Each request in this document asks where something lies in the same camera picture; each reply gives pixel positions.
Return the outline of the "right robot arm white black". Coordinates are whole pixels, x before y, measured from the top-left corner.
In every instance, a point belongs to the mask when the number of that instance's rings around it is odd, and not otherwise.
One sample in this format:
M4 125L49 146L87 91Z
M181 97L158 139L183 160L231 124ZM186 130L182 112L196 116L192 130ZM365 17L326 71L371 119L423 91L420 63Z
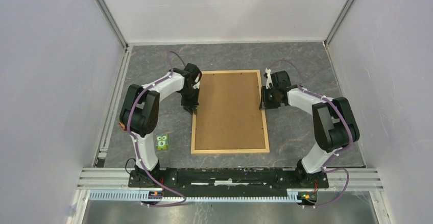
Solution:
M261 110L291 106L312 116L315 144L309 153L298 161L295 181L301 187L310 186L331 158L354 144L360 138L359 129L344 97L329 98L293 85L286 71L271 72L265 69L266 84L260 90Z

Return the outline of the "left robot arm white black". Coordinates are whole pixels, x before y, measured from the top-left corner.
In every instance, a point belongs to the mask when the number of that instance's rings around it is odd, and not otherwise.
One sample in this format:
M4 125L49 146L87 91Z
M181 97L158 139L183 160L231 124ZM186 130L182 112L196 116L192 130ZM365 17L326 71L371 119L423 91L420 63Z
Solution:
M163 77L145 85L128 87L119 123L130 135L136 155L134 170L148 187L160 182L159 160L154 149L153 131L159 119L160 102L173 93L181 95L181 106L189 114L197 113L202 72L191 63L184 69L173 68Z

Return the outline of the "green owl number toy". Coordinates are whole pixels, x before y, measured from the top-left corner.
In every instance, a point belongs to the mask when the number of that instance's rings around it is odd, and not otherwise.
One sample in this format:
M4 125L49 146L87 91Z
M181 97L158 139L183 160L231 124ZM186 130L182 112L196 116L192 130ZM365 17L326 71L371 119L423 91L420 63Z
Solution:
M168 135L157 136L156 140L157 140L156 148L159 151L167 150L168 145L169 145L169 136Z

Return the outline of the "red small toy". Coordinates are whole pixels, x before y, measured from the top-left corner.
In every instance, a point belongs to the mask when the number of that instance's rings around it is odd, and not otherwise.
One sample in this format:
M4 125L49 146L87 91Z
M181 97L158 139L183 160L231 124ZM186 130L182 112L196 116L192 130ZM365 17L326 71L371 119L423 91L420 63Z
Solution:
M123 131L126 131L126 130L127 130L127 128L126 128L126 126L125 126L124 123L119 122L118 124L119 124L119 126L122 128Z

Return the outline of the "toothed aluminium rail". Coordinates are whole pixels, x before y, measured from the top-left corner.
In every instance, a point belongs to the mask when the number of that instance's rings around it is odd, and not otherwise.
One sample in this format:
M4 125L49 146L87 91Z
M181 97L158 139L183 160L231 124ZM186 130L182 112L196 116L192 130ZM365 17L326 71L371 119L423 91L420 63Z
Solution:
M241 197L187 197L186 202L234 202L234 203L297 203L298 193L288 191L283 196L241 196ZM183 198L178 196L155 195L149 190L91 190L89 199L92 201L140 201L140 202L180 202Z

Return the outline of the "left aluminium corner post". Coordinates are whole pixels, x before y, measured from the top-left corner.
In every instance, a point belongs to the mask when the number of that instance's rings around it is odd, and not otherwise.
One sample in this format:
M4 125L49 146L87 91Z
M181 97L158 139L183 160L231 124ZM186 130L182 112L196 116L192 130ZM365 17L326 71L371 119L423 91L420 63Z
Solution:
M106 18L110 28L112 29L114 35L116 36L117 40L121 44L123 48L128 48L128 43L123 36L118 24L116 23L107 3L105 0L95 0L99 9L101 10L102 14Z

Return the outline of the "aluminium corner post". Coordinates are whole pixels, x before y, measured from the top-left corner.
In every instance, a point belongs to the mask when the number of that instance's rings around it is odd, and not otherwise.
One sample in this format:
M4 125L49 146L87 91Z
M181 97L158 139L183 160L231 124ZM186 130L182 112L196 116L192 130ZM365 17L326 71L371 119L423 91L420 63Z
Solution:
M326 48L329 47L330 43L334 39L337 31L339 30L340 26L342 25L343 21L345 20L346 16L348 15L352 5L354 4L356 0L346 0L343 4L343 7L341 8L336 20L334 21L329 33L327 34L325 40L323 41L323 44Z
M116 36L117 40L121 44L123 48L128 48L128 43L123 36L118 24L116 23L107 3L105 0L95 0L99 9L101 10L102 14L106 18L110 28L112 29L114 35Z

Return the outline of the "right aluminium corner post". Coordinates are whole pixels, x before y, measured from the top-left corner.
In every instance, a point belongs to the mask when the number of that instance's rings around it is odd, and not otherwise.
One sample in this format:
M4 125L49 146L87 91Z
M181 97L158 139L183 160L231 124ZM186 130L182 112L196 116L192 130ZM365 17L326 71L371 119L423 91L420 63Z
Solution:
M343 21L345 20L346 16L348 15L352 5L354 4L356 0L346 0L343 4L343 7L341 8L336 20L334 21L329 33L327 34L325 40L323 41L323 44L326 48L329 47L330 43L334 39L337 31L339 30L340 26L342 25Z

